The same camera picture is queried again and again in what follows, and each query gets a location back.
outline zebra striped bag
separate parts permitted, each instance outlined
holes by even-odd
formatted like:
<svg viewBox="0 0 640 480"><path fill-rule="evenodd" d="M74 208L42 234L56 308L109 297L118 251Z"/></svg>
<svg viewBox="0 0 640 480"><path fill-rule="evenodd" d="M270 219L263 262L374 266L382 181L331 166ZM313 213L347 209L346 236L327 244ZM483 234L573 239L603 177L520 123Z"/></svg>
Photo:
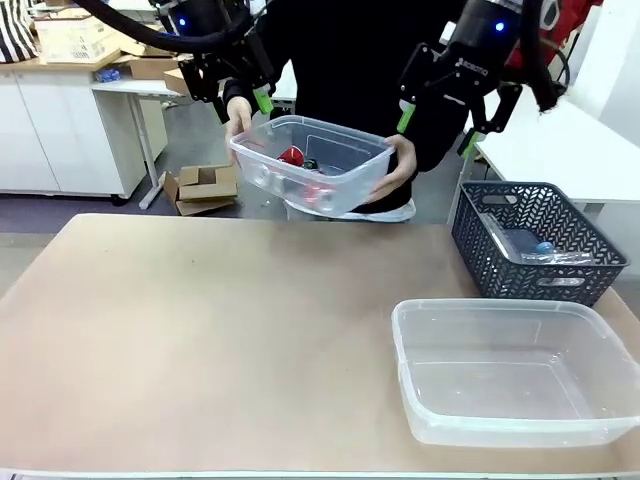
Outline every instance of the zebra striped bag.
<svg viewBox="0 0 640 480"><path fill-rule="evenodd" d="M0 0L0 63L16 63L38 56L29 31L28 0Z"/></svg>

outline person's hand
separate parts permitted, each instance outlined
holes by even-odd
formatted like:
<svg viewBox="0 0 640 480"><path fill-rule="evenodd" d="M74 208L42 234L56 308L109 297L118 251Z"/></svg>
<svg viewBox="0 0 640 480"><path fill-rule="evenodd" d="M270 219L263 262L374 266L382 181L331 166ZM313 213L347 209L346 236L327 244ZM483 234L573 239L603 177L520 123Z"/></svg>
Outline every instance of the person's hand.
<svg viewBox="0 0 640 480"><path fill-rule="evenodd" d="M227 129L225 142L227 144L227 155L233 164L236 161L236 155L229 146L229 142L235 135L246 132L251 128L251 104L249 100L244 97L233 97L227 103L227 115L229 115L229 121L225 124Z"/></svg>
<svg viewBox="0 0 640 480"><path fill-rule="evenodd" d="M418 168L416 159L416 149L413 142L407 140L402 135L394 135L385 140L396 147L398 153L398 166L378 182L371 192L371 197L367 203L377 202L386 197L395 189L404 185L411 178Z"/></svg>

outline clear plastic container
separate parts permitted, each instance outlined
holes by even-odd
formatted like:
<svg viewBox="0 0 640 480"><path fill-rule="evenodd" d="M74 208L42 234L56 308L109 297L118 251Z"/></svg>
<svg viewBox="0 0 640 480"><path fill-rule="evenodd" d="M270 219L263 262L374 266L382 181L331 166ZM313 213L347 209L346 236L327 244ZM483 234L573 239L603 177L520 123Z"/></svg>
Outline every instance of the clear plastic container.
<svg viewBox="0 0 640 480"><path fill-rule="evenodd" d="M640 366L588 307L409 300L393 312L400 389L423 443L578 447L640 424Z"/></svg>
<svg viewBox="0 0 640 480"><path fill-rule="evenodd" d="M316 160L319 172L278 160L291 146ZM235 136L231 148L248 182L328 217L362 205L394 152L382 137L296 115Z"/></svg>

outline red cloth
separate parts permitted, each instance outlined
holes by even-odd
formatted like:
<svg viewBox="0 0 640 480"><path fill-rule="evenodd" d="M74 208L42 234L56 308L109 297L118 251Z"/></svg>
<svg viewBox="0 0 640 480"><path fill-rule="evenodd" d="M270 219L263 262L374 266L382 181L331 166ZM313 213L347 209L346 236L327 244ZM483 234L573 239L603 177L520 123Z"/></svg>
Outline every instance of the red cloth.
<svg viewBox="0 0 640 480"><path fill-rule="evenodd" d="M589 10L594 5L602 5L603 0L558 0L560 7L560 18L553 30L541 30L540 35L548 38L556 45L562 44L569 38L571 32L584 23L589 14ZM555 57L553 51L546 55L547 64L551 63ZM522 56L520 50L513 52L509 65L512 67L522 66Z"/></svg>

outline black sweater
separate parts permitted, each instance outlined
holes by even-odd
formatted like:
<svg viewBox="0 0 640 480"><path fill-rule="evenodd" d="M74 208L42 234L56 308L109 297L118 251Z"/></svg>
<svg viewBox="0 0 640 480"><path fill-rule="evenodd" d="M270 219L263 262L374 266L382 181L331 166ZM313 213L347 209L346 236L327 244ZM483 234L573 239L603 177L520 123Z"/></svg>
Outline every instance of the black sweater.
<svg viewBox="0 0 640 480"><path fill-rule="evenodd" d="M420 42L439 46L449 20L466 0L272 0L258 31L274 69L292 61L298 83L296 114L388 137L401 116L398 79ZM257 105L248 85L230 79L234 96ZM462 130L467 109L444 100L420 104L405 136L415 147L418 170L440 163ZM397 160L392 158L393 170ZM411 181L360 213L399 208L411 198Z"/></svg>

